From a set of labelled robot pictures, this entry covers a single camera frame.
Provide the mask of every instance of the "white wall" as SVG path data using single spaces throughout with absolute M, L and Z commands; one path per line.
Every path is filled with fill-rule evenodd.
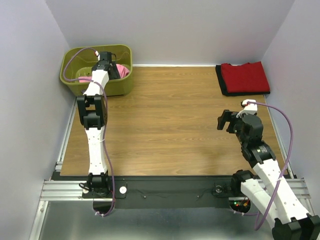
M 296 0 L 262 59 L 270 83 L 267 102 L 283 109 L 292 121 L 291 164 L 304 177 L 312 206 L 320 214 L 320 1 Z M 288 149 L 286 121 L 272 113 Z
M 26 240 L 73 101 L 69 46 L 43 0 L 1 0 L 0 22 L 0 239 Z
M 134 64 L 260 61 L 294 0 L 46 0 L 70 47 L 127 44 Z

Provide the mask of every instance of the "screw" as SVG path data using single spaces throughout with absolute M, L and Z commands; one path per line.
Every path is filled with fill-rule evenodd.
M 215 187 L 215 191 L 219 194 L 219 193 L 222 193 L 222 187 L 221 186 L 216 186 Z

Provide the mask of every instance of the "pink cloth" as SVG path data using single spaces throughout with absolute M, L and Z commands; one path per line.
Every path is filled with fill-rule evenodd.
M 119 75 L 120 75 L 120 78 L 123 79 L 125 76 L 127 76 L 130 71 L 128 68 L 126 68 L 125 66 L 123 65 L 120 65 L 120 64 L 116 64 L 116 68 L 118 69 L 119 71 Z M 91 79 L 92 77 L 91 76 L 81 76 L 80 77 L 81 79 Z M 79 80 L 79 83 L 86 83 L 88 81 L 86 80 Z

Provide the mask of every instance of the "metal frame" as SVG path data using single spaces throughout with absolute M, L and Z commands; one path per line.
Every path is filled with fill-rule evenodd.
M 72 124 L 74 122 L 74 118 L 75 118 L 75 114 L 76 114 L 76 109 L 77 109 L 77 99 L 74 98 L 74 102 L 72 105 L 72 109 L 69 115 L 69 119 L 64 131 L 64 135 L 63 135 L 63 139 L 62 139 L 62 143 L 61 143 L 61 147 L 59 150 L 59 154 L 58 154 L 58 158 L 56 160 L 57 165 L 63 163 L 64 158 L 65 158 L 65 153 L 66 153 L 66 149 L 67 149 L 67 145 L 68 145 L 68 141 L 69 141 L 69 137 L 70 137 L 70 132 L 71 132 L 71 128 L 72 128 Z
M 55 171 L 57 172 L 60 172 L 62 168 L 73 120 L 76 114 L 76 109 L 77 109 L 77 104 L 76 104 L 76 98 L 75 98 L 72 109 L 70 111 L 70 116 L 65 129 L 65 133 L 61 143 L 61 148 L 59 150 L 58 158 L 56 161 Z M 272 122 L 273 129 L 275 131 L 278 144 L 280 146 L 282 157 L 285 159 L 287 157 L 287 153 L 286 153 L 283 141 L 279 135 L 277 125 L 274 122 L 274 119 L 270 113 L 269 108 L 268 108 L 268 112 Z M 290 187 L 292 188 L 294 194 L 296 194 L 297 198 L 302 203 L 302 205 L 312 215 L 314 215 L 315 213 L 310 202 L 311 197 L 310 197 L 306 182 L 304 181 L 304 179 L 293 179 L 294 174 L 290 164 L 288 165 L 287 170 L 288 170 L 288 173 L 290 174 L 290 177 L 292 178 L 292 179 L 287 179 L 287 181 Z M 41 230 L 44 224 L 48 203 L 50 201 L 92 201 L 92 199 L 82 198 L 82 189 L 79 187 L 80 182 L 83 182 L 83 181 L 52 181 L 52 180 L 44 181 L 43 188 L 40 195 L 39 205 L 36 211 L 36 216 L 33 222 L 32 230 L 29 238 L 30 240 L 39 239 Z M 112 200 L 111 198 L 100 199 L 100 201 L 111 201 L 111 200 Z

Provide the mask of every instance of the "gray floor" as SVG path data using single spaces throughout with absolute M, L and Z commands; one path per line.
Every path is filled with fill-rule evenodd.
M 92 202 L 49 203 L 41 240 L 272 240 L 266 222 L 254 231 L 255 216 L 226 209 L 116 209 L 95 216 Z

